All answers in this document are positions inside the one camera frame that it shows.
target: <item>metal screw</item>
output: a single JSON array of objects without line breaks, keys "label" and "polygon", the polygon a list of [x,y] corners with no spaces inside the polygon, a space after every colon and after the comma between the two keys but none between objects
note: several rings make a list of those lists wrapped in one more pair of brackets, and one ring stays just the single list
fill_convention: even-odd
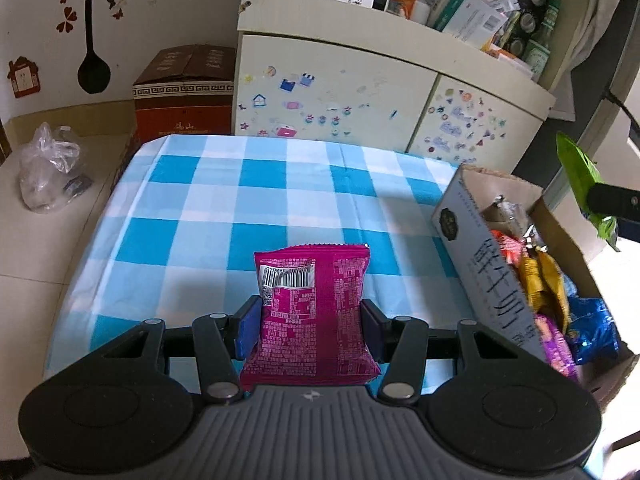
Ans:
[{"label": "metal screw", "polygon": [[233,383],[213,383],[207,386],[207,393],[214,399],[230,399],[236,396],[240,388]]},{"label": "metal screw", "polygon": [[389,399],[409,399],[414,393],[414,387],[407,383],[389,383],[382,388]]}]

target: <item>checkered tablecloth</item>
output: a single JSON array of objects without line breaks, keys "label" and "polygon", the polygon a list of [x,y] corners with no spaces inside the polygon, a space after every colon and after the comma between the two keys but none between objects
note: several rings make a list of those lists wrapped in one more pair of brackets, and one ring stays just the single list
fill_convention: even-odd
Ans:
[{"label": "checkered tablecloth", "polygon": [[[50,376],[140,320],[184,326],[258,293],[255,251],[366,243],[364,296],[389,317],[453,328],[468,299],[431,224],[455,168],[348,144],[168,136],[142,146],[76,270]],[[193,362],[172,375],[197,387]]]}]

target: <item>vase wall decal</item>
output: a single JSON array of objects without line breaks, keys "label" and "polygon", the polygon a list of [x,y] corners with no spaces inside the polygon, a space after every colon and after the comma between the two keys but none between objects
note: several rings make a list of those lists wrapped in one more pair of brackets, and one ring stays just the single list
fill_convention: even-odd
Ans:
[{"label": "vase wall decal", "polygon": [[78,84],[88,94],[99,94],[109,85],[111,70],[94,50],[94,17],[92,0],[84,1],[84,36],[86,56],[78,69]]},{"label": "vase wall decal", "polygon": [[84,35],[86,56],[78,69],[78,84],[88,94],[99,94],[107,88],[111,79],[109,65],[94,50],[94,22],[92,1],[84,1]]}]

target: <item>cabinet door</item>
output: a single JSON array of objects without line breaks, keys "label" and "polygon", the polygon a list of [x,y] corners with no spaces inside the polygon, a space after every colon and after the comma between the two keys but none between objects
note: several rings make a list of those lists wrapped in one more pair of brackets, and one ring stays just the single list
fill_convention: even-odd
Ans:
[{"label": "cabinet door", "polygon": [[511,173],[540,124],[497,97],[441,76],[409,153]]},{"label": "cabinet door", "polygon": [[404,152],[435,79],[431,70],[361,50],[245,35],[235,133]]}]

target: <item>orange box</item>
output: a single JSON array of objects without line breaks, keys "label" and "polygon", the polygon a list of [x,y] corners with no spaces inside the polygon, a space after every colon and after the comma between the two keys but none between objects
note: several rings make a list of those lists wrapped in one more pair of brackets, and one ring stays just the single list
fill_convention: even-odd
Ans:
[{"label": "orange box", "polygon": [[183,45],[158,52],[133,85],[140,142],[169,134],[232,135],[236,51]]}]

